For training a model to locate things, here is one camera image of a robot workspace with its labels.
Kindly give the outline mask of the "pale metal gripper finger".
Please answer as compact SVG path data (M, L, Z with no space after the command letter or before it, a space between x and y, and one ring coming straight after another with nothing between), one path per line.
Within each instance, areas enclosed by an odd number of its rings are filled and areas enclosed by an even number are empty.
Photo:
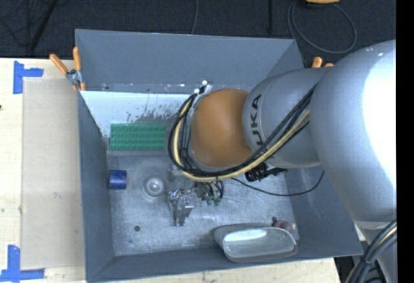
M181 226L181 196L180 191L168 192L168 204L175 226Z
M180 221L185 221L194 208L191 195L180 196Z

